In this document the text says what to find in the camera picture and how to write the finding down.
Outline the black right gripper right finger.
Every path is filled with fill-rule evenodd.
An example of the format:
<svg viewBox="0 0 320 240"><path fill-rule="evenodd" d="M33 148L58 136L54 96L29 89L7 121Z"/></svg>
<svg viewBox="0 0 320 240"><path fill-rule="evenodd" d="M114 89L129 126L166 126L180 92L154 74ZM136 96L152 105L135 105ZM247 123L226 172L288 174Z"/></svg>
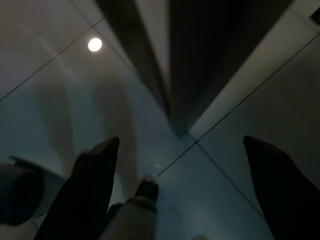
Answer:
<svg viewBox="0 0 320 240"><path fill-rule="evenodd" d="M247 135L243 144L254 192L273 238L318 240L320 191L279 148Z"/></svg>

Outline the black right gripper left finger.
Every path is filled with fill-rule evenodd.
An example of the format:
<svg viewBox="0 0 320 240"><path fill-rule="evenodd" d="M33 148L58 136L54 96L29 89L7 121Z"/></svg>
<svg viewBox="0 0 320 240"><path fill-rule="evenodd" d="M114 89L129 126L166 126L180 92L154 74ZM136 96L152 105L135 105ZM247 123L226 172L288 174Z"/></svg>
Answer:
<svg viewBox="0 0 320 240"><path fill-rule="evenodd" d="M110 138L84 152L58 192L35 239L96 240L107 222L120 140Z"/></svg>

